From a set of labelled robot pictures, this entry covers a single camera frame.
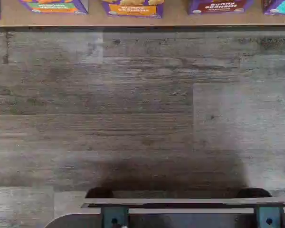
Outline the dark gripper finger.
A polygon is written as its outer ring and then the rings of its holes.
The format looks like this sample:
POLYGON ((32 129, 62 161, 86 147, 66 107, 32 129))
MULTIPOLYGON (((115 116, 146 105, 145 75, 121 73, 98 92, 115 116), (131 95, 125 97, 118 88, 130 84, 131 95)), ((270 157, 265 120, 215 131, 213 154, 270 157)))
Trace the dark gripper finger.
POLYGON ((284 228, 284 206, 260 206, 255 208, 257 228, 284 228))
POLYGON ((129 227, 129 209, 124 206, 101 207, 102 228, 129 227))

